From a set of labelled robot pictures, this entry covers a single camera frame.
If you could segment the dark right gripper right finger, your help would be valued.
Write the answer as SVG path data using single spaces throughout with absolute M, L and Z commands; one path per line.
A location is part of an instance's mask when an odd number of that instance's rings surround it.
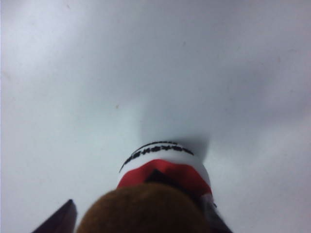
M 233 233 L 221 218 L 211 194 L 203 195 L 203 212 L 212 233 Z

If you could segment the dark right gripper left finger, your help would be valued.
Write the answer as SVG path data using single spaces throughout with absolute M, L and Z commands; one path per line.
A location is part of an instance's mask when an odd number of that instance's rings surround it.
M 73 200 L 68 200 L 33 233 L 73 233 L 77 219 L 77 209 Z

